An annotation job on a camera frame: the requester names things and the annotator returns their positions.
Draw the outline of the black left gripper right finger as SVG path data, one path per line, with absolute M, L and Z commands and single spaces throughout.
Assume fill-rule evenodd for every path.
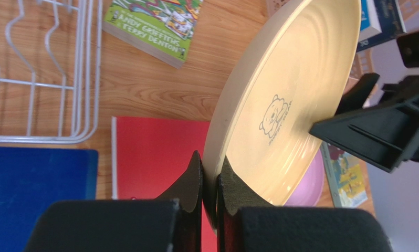
M 218 177 L 219 251 L 391 251 L 381 225 L 361 209 L 273 206 L 229 161 Z

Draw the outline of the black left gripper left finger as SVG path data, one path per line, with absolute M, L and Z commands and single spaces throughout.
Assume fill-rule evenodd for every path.
M 25 251 L 200 251 L 203 168 L 197 151 L 154 199 L 61 201 L 38 219 Z

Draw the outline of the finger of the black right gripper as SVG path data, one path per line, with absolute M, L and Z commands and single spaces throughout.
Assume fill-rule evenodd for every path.
M 377 73 L 366 73 L 342 96 L 335 115 L 359 110 L 365 104 L 379 80 Z
M 393 101 L 355 110 L 314 123 L 309 133 L 388 173 L 403 162 L 393 144 L 400 116 Z

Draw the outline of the pink plate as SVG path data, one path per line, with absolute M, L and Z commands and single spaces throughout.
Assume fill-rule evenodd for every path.
M 302 180 L 285 203 L 285 206 L 316 206 L 324 185 L 324 163 L 318 150 Z

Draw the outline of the orange plate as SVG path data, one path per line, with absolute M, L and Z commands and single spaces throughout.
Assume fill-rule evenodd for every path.
M 202 163 L 217 225 L 225 161 L 260 198 L 283 206 L 315 157 L 315 122 L 339 105 L 357 49 L 360 1 L 289 1 L 248 45 L 215 107 Z

